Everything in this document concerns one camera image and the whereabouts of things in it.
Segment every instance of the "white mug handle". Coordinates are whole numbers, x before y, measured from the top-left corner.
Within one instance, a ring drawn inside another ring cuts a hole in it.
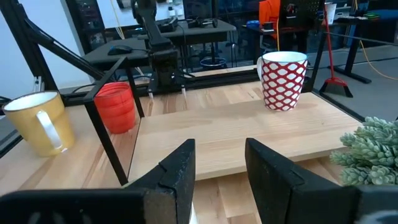
[[[37,119],[40,124],[43,126],[46,135],[49,137],[54,148],[59,149],[62,147],[62,142],[60,136],[58,135],[55,126],[52,124],[49,115],[45,111],[39,111],[36,114]]]
[[[257,74],[259,75],[260,82],[262,82],[262,56],[257,59]]]

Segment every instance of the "succulent plant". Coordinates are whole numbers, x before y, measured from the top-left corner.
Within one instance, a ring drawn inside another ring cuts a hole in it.
[[[367,117],[363,127],[340,137],[348,151],[330,154],[334,164],[345,167],[344,185],[398,184],[398,121]]]

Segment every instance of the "orange object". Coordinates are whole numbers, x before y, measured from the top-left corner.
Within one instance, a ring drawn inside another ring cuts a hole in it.
[[[101,119],[113,134],[134,127],[136,111],[130,85],[125,82],[105,84],[94,98]]]
[[[260,26],[265,22],[273,22],[274,30],[277,29],[277,20],[279,18],[280,0],[265,0],[259,3],[259,22]]]

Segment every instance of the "red cup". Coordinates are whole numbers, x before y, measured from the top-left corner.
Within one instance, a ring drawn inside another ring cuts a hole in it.
[[[95,96],[95,105],[100,108],[120,105],[132,100],[130,85],[125,82],[107,83]]]
[[[103,123],[111,133],[125,133],[134,127],[136,111],[129,84],[105,84],[95,96],[94,102]]]

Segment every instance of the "broom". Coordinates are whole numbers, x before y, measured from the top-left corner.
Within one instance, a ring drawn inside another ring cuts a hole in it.
[[[325,25],[326,25],[326,31],[328,32],[327,34],[327,39],[328,39],[328,51],[329,51],[329,60],[330,60],[330,71],[331,71],[331,78],[328,78],[325,80],[325,83],[323,84],[322,88],[319,90],[320,93],[328,92],[328,93],[334,93],[338,95],[343,95],[349,98],[354,97],[351,91],[349,90],[347,83],[344,82],[344,80],[335,77],[335,69],[333,68],[333,57],[331,53],[331,41],[330,41],[330,30],[329,30],[329,22],[328,22],[328,14],[326,11],[326,6],[323,7],[323,10],[325,11]]]

